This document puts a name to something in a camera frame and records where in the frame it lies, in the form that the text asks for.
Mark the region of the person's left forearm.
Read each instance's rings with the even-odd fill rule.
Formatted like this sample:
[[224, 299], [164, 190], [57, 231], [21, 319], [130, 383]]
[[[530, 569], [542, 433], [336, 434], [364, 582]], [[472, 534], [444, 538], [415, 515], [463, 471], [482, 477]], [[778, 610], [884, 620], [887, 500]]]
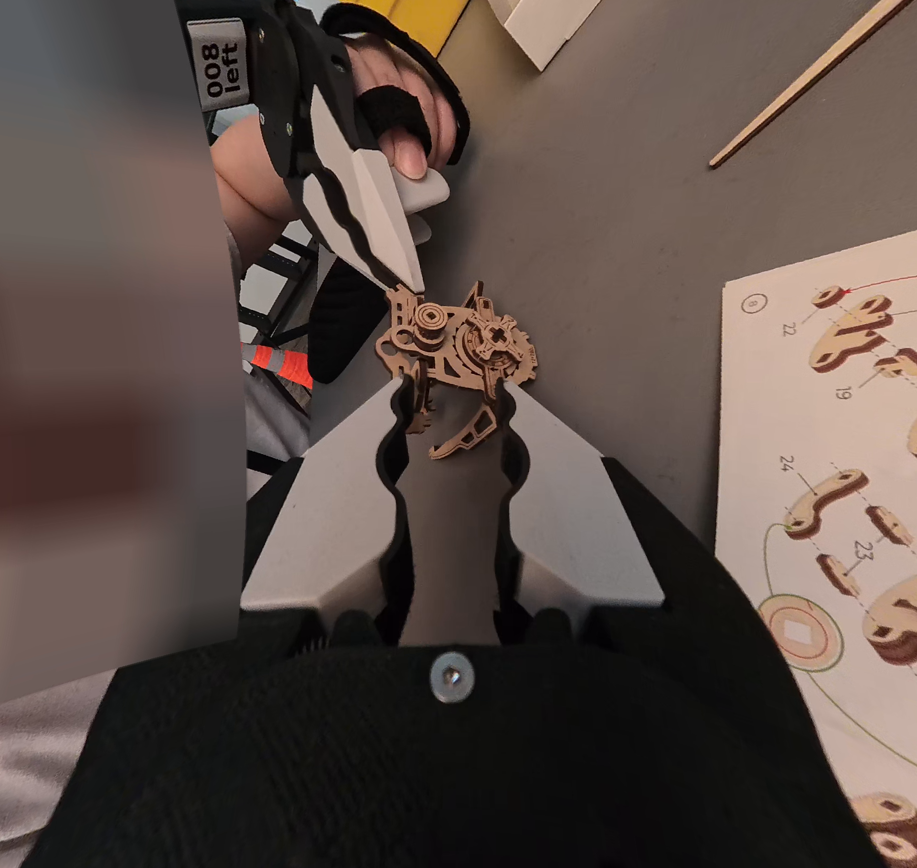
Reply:
[[284, 180], [264, 151], [232, 153], [213, 147], [211, 152], [228, 230], [240, 250], [263, 252], [299, 219]]

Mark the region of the person's left hand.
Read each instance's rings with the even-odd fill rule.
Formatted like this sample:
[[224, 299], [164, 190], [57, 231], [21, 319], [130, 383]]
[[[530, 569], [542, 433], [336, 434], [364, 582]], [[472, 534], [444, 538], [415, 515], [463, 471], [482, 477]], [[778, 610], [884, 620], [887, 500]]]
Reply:
[[345, 42], [355, 92], [393, 86], [417, 98], [427, 122], [431, 151], [403, 127], [379, 135], [380, 149], [391, 167], [410, 180], [422, 180], [429, 168], [442, 170], [453, 153], [458, 126], [455, 114], [431, 76], [404, 52], [386, 41], [364, 34]]

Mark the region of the metal frame rack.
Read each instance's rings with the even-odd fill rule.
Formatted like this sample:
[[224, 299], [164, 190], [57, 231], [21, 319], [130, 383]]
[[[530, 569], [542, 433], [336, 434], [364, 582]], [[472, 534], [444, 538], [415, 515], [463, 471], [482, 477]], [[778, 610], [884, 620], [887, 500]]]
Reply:
[[319, 245], [282, 235], [246, 272], [237, 300], [239, 323], [271, 338], [285, 330], [315, 282]]

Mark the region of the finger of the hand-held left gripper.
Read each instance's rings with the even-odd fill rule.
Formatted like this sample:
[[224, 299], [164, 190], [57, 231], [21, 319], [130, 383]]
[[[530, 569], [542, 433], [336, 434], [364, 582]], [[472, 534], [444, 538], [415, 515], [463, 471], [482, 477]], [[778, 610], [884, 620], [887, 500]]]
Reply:
[[362, 277], [381, 289], [395, 289], [401, 280], [374, 253], [360, 222], [348, 210], [340, 218], [318, 178], [311, 175], [297, 180], [297, 206], [301, 218], [326, 247]]
[[424, 292], [416, 246], [384, 153], [351, 148], [317, 86], [309, 109], [317, 156], [310, 176], [318, 178], [337, 217], [348, 210], [360, 222], [373, 253], [395, 272], [400, 285]]

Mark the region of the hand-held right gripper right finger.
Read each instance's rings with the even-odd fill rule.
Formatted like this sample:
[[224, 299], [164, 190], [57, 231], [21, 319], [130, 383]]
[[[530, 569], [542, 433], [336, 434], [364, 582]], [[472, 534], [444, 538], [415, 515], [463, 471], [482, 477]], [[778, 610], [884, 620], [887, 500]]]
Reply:
[[501, 469], [494, 624], [520, 642], [543, 610], [579, 635], [595, 609], [657, 610], [665, 596], [601, 452], [513, 382], [497, 390]]

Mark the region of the printed instruction sheet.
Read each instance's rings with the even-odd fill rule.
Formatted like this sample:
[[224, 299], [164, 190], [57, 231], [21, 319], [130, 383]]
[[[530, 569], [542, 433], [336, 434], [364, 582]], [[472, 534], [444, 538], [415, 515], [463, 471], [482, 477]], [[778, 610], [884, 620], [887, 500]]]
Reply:
[[715, 554], [856, 825], [915, 866], [916, 233], [728, 282]]

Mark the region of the grey clothing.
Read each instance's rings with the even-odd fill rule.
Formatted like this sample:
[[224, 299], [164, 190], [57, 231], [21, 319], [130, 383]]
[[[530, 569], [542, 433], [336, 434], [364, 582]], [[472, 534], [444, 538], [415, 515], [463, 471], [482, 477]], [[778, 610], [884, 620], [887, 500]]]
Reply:
[[25, 861], [58, 805], [115, 671], [1, 706], [1, 865]]

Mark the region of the wooden model assembly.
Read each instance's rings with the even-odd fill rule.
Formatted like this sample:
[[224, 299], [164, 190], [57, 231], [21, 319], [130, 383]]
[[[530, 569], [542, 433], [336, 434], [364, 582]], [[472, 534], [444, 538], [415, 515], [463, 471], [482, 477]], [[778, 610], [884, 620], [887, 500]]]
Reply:
[[483, 283], [472, 287], [460, 306], [425, 301], [404, 285], [386, 291], [390, 308], [387, 331], [376, 341], [375, 353], [394, 379], [415, 384], [409, 434], [430, 426], [435, 384], [480, 393], [472, 419], [442, 445], [432, 447], [432, 460], [459, 450], [472, 450], [497, 429], [495, 409], [498, 381], [521, 385], [536, 377], [538, 360], [529, 335], [508, 314], [499, 315], [485, 297]]

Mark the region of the thin wooden stick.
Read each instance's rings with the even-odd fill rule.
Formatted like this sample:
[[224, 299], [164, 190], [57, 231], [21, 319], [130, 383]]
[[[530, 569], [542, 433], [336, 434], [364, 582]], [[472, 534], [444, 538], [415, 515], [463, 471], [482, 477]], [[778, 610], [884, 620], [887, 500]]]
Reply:
[[709, 160], [707, 167], [715, 170], [725, 164], [728, 159], [744, 148], [766, 127], [769, 127], [792, 104], [849, 57], [855, 49], [860, 48], [883, 26], [900, 14], [912, 1], [914, 0], [878, 0], [873, 4], [841, 37], [832, 43], [829, 49], [823, 52], [777, 98], [720, 149]]

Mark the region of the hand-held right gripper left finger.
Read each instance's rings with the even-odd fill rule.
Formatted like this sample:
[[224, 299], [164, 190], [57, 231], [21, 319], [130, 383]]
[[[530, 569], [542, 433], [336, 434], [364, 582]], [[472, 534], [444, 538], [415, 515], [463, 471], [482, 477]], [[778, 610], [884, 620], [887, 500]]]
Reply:
[[251, 536], [247, 612], [304, 610], [328, 635], [360, 611], [386, 645], [402, 637], [415, 588], [405, 499], [415, 384], [384, 385], [249, 502], [268, 521]]

